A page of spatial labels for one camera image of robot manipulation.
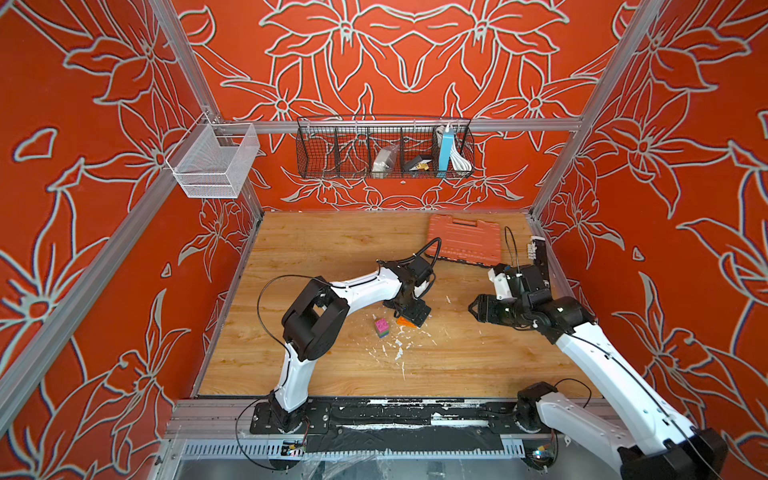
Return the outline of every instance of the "white mesh basket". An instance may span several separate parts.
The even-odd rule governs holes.
[[[174,177],[190,198],[237,198],[259,146],[253,125],[236,147],[222,147],[207,125],[173,169]]]

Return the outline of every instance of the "black wire basket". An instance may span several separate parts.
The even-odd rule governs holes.
[[[303,178],[460,178],[475,170],[469,118],[400,115],[299,117],[296,162]],[[468,163],[439,170],[440,127],[450,125],[458,154]],[[395,158],[382,170],[377,157]]]

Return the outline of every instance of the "basket divider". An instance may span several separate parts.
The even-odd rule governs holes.
[[[368,151],[368,173],[373,170],[373,156],[371,155],[371,127],[366,127],[366,150]]]
[[[333,160],[336,162],[336,176],[341,176],[341,153],[339,152],[339,128],[333,128]]]
[[[406,169],[406,141],[402,136],[402,127],[400,127],[400,171]]]
[[[458,154],[462,156],[464,156],[464,143],[467,141],[467,133],[469,133],[469,124],[471,123],[472,123],[472,120],[470,120],[469,123],[467,123],[464,126],[464,137],[462,137],[462,147],[458,149]]]
[[[304,158],[306,158],[306,161],[304,162],[304,172],[300,171],[299,174],[302,178],[306,178],[306,171],[310,167],[310,153],[306,149],[306,143],[304,143],[304,134],[302,133],[301,123],[296,120],[296,124],[299,126],[299,139],[301,140],[301,148],[304,150]]]

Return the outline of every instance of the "colorful block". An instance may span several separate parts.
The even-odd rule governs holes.
[[[373,323],[373,328],[376,330],[376,335],[378,335],[379,338],[383,338],[389,333],[389,322],[383,318],[378,319]]]

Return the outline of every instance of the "black cable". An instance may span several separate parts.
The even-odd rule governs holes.
[[[533,319],[528,318],[528,313],[521,313],[520,316],[523,318],[523,320],[527,320],[527,321],[531,322],[531,324],[530,325],[526,325],[526,326],[512,325],[512,328],[517,330],[517,331],[519,331],[519,332],[531,332],[533,330],[536,330],[536,327],[533,326],[534,322],[539,321],[539,322],[544,323],[544,322],[547,321],[547,317],[546,316],[542,316],[541,314],[539,314],[537,312],[531,312],[531,316],[533,316]]]
[[[285,345],[285,343],[280,342],[277,339],[277,337],[274,336],[272,334],[272,332],[270,332],[270,330],[266,327],[266,325],[264,325],[264,321],[262,321],[262,319],[261,319],[261,296],[264,294],[264,291],[266,290],[266,288],[269,285],[272,285],[272,283],[274,283],[277,280],[280,280],[281,278],[287,278],[289,276],[294,276],[294,277],[298,277],[298,278],[309,278],[309,279],[314,278],[313,276],[308,276],[308,275],[293,275],[293,274],[276,276],[275,278],[273,278],[272,280],[267,282],[266,285],[264,286],[264,288],[261,289],[261,292],[259,293],[259,298],[256,300],[256,317],[259,319],[259,323],[261,323],[261,328],[263,328],[264,331],[266,332],[266,334],[271,336],[272,339],[275,342],[277,342],[278,345],[282,346],[285,349],[286,353],[288,354],[288,368],[286,369],[286,378],[283,380],[283,383],[280,384],[279,388],[283,388],[283,386],[288,381],[288,374],[290,373],[290,351],[288,350],[288,347]]]
[[[504,243],[507,244],[507,251],[509,252],[509,261],[512,261],[512,249],[509,248],[509,240],[507,239],[507,232],[509,232],[509,236],[512,237],[512,245],[515,246],[515,265],[518,268],[518,273],[520,273],[520,258],[518,257],[518,244],[515,242],[515,234],[512,233],[512,229],[509,227],[504,227]]]
[[[709,468],[709,470],[711,470],[712,473],[714,473],[720,480],[723,480],[723,477],[721,477],[720,474],[717,473],[717,471],[712,467],[712,465],[710,465],[710,463],[707,462],[704,459],[704,457],[699,453],[699,451],[696,449],[694,444],[688,439],[688,435],[686,435],[685,432],[683,432],[683,429],[681,429],[680,426],[677,423],[675,423],[675,421],[672,418],[672,416],[669,413],[667,413],[666,410],[664,410],[664,407],[661,406],[661,404],[648,392],[648,390],[645,388],[645,386],[643,386],[643,384],[640,382],[640,380],[636,379],[635,376],[632,375],[632,372],[630,372],[630,370],[627,367],[622,365],[621,362],[616,360],[614,358],[614,356],[612,356],[610,353],[606,352],[604,349],[600,348],[599,346],[595,345],[594,343],[590,342],[589,340],[582,339],[581,337],[578,337],[576,335],[570,334],[570,333],[565,332],[563,330],[558,330],[558,329],[555,329],[555,330],[560,332],[560,333],[563,333],[565,335],[568,335],[568,336],[570,336],[572,338],[575,338],[576,340],[581,340],[582,342],[587,343],[588,345],[592,345],[594,348],[600,350],[606,356],[606,358],[609,358],[609,359],[613,360],[614,362],[616,362],[617,365],[619,365],[627,373],[627,375],[629,375],[638,384],[638,386],[640,386],[640,388],[643,389],[643,392],[645,392],[645,394],[648,395],[648,398],[653,400],[653,402],[656,404],[656,407],[659,408],[659,412],[661,412],[663,415],[665,415],[670,420],[670,422],[672,422],[672,425],[674,425],[675,428],[677,429],[677,431],[680,432],[680,434],[683,436],[685,441],[688,442],[688,445],[690,445],[690,447],[693,449],[693,451],[696,452],[696,455],[698,455],[698,457]]]
[[[580,384],[582,384],[582,385],[583,385],[583,386],[584,386],[584,387],[585,387],[587,390],[589,390],[589,398],[587,398],[587,401],[584,403],[584,406],[582,407],[583,409],[586,409],[586,408],[587,408],[587,405],[589,405],[589,401],[590,401],[590,400],[592,400],[592,389],[591,389],[591,388],[589,388],[589,385],[587,385],[586,383],[582,382],[581,380],[572,379],[572,378],[570,378],[570,377],[568,377],[568,378],[565,378],[565,379],[562,379],[562,380],[558,380],[558,382],[557,382],[557,383],[555,383],[555,384],[554,384],[554,386],[556,387],[556,386],[560,385],[560,382],[564,382],[565,380],[571,380],[571,381],[573,381],[573,382],[577,382],[577,383],[580,383]]]
[[[423,255],[424,252],[426,252],[435,242],[437,243],[437,249],[435,250],[435,255],[432,256],[432,263],[430,263],[429,265],[429,266],[435,266],[435,262],[437,262],[437,257],[440,256],[440,249],[442,248],[442,239],[440,237],[435,237],[431,239],[425,246],[422,247],[421,250],[414,253],[410,257],[404,258],[402,260],[395,260],[395,262],[407,265],[411,263],[413,260],[416,260],[416,257],[420,257],[421,255]]]
[[[552,459],[552,463],[550,466],[554,465],[554,463],[558,460],[558,453],[560,453],[560,437],[558,437],[558,432],[554,431],[554,458]]]
[[[268,466],[266,466],[266,465],[261,465],[261,464],[260,464],[260,463],[258,463],[256,460],[254,460],[254,459],[252,459],[251,457],[249,457],[249,456],[248,456],[248,454],[247,454],[247,453],[245,453],[245,449],[243,448],[243,446],[240,444],[240,430],[237,428],[237,423],[240,421],[240,417],[242,417],[242,416],[243,416],[243,414],[244,414],[244,413],[245,413],[245,412],[246,412],[246,411],[247,411],[247,410],[248,410],[250,407],[252,407],[252,406],[256,405],[256,403],[257,403],[257,402],[259,402],[260,400],[264,400],[264,399],[265,399],[266,397],[268,397],[268,396],[270,396],[270,395],[269,395],[269,394],[267,394],[267,395],[265,395],[265,396],[262,396],[262,397],[259,397],[258,399],[255,399],[255,400],[253,400],[253,401],[252,401],[252,402],[251,402],[251,403],[250,403],[250,404],[249,404],[249,405],[248,405],[246,408],[244,408],[244,409],[243,409],[243,411],[242,411],[242,412],[240,412],[240,414],[237,416],[237,418],[235,419],[235,441],[237,442],[237,448],[239,448],[239,449],[240,449],[240,453],[242,453],[242,454],[243,454],[243,456],[244,456],[245,458],[248,458],[248,460],[250,460],[250,462],[251,462],[251,463],[253,463],[255,466],[257,466],[257,467],[261,467],[261,468],[264,468],[265,470],[271,470],[272,472],[283,472],[284,470],[287,470],[287,469],[288,469],[288,467],[285,467],[285,468],[272,468],[272,467],[268,467]]]
[[[306,453],[306,436],[310,434],[310,418],[304,416],[304,422],[306,422],[306,430],[304,431],[304,438],[301,439],[301,446],[304,447],[304,453]]]
[[[322,284],[324,284],[324,285],[327,285],[327,286],[331,286],[332,288],[343,288],[343,289],[346,289],[346,288],[352,288],[352,287],[354,287],[354,286],[365,285],[366,283],[370,283],[370,282],[373,282],[373,281],[375,281],[375,280],[378,278],[378,274],[376,274],[376,276],[374,276],[373,278],[371,278],[371,279],[368,279],[368,280],[366,280],[366,281],[364,281],[364,282],[356,283],[356,284],[354,284],[354,285],[345,285],[345,286],[337,286],[337,285],[333,285],[333,284],[331,284],[331,283],[329,283],[329,282],[325,282],[325,281],[323,281],[323,280],[320,280],[320,279],[318,279],[318,278],[316,278],[316,277],[314,277],[314,276],[309,276],[309,275],[296,275],[296,274],[293,274],[293,273],[289,273],[289,274],[287,274],[287,275],[280,275],[280,276],[276,276],[276,277],[274,277],[272,280],[270,280],[269,282],[267,282],[267,283],[266,283],[266,285],[264,286],[264,288],[262,288],[262,289],[261,289],[261,292],[259,292],[259,298],[258,298],[258,299],[257,299],[257,301],[256,301],[256,317],[259,319],[259,323],[261,324],[261,328],[263,328],[263,329],[264,329],[264,331],[266,332],[266,334],[267,334],[267,335],[269,335],[269,336],[271,336],[271,337],[272,337],[272,339],[273,339],[275,342],[277,342],[277,343],[278,343],[278,345],[282,346],[282,347],[285,349],[286,353],[288,354],[288,366],[289,366],[289,368],[286,370],[286,378],[285,378],[285,380],[283,380],[283,383],[281,383],[281,384],[280,384],[280,388],[282,388],[282,387],[283,387],[283,386],[286,384],[286,382],[288,381],[288,374],[290,373],[290,351],[288,350],[288,347],[285,345],[285,343],[283,343],[283,342],[280,342],[280,341],[277,339],[277,337],[275,337],[275,336],[272,334],[272,332],[270,332],[270,330],[269,330],[269,329],[266,327],[266,325],[264,325],[264,321],[262,321],[262,319],[261,319],[261,296],[262,296],[262,295],[264,294],[264,292],[266,291],[266,288],[267,288],[269,285],[272,285],[272,283],[273,283],[273,282],[275,282],[276,280],[280,280],[281,278],[288,278],[288,277],[296,277],[296,278],[307,278],[307,279],[310,279],[310,280],[317,280],[318,282],[320,282],[320,283],[322,283]]]

